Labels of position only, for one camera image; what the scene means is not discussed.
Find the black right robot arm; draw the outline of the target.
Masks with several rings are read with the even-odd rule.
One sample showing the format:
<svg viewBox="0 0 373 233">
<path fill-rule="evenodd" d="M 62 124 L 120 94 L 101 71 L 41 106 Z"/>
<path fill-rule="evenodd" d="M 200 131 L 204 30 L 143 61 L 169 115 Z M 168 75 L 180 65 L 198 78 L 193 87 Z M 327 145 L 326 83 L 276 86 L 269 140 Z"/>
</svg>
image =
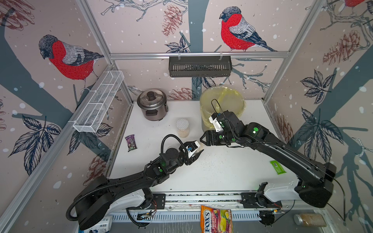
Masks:
<svg viewBox="0 0 373 233">
<path fill-rule="evenodd" d="M 298 177 L 294 188 L 289 185 L 284 187 L 295 194 L 294 200 L 300 199 L 317 208 L 327 205 L 334 189 L 334 165 L 307 158 L 280 141 L 264 126 L 256 122 L 244 124 L 233 112 L 213 113 L 209 120 L 215 128 L 204 132 L 200 138 L 203 144 L 231 147 L 232 143 L 236 143 L 239 148 L 249 147 L 264 153 Z"/>
</svg>

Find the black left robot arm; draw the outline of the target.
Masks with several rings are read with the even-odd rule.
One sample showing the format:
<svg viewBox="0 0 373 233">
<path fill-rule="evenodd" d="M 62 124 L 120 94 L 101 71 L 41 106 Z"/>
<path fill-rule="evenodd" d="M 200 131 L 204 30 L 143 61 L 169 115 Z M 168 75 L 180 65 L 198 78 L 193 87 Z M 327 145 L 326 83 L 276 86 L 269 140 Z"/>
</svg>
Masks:
<svg viewBox="0 0 373 233">
<path fill-rule="evenodd" d="M 103 175 L 95 178 L 75 197 L 66 211 L 66 219 L 77 221 L 80 230 L 87 230 L 102 220 L 115 201 L 139 190 L 145 194 L 145 203 L 150 204 L 150 188 L 169 179 L 179 167 L 193 164 L 202 152 L 198 141 L 184 143 L 176 135 L 166 135 L 159 156 L 146 164 L 143 171 L 117 179 Z"/>
</svg>

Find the clear jar with rice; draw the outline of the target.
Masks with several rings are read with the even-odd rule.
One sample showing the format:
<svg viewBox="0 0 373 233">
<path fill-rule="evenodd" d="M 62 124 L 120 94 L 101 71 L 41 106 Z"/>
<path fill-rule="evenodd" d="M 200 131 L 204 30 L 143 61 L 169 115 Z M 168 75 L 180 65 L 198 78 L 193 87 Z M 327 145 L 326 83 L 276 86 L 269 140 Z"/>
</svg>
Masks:
<svg viewBox="0 0 373 233">
<path fill-rule="evenodd" d="M 195 144 L 196 144 L 196 150 L 194 151 L 194 153 L 196 153 L 196 152 L 199 152 L 199 151 L 201 151 L 201 150 L 203 150 L 204 151 L 204 144 L 201 144 L 200 142 L 195 142 Z"/>
</svg>

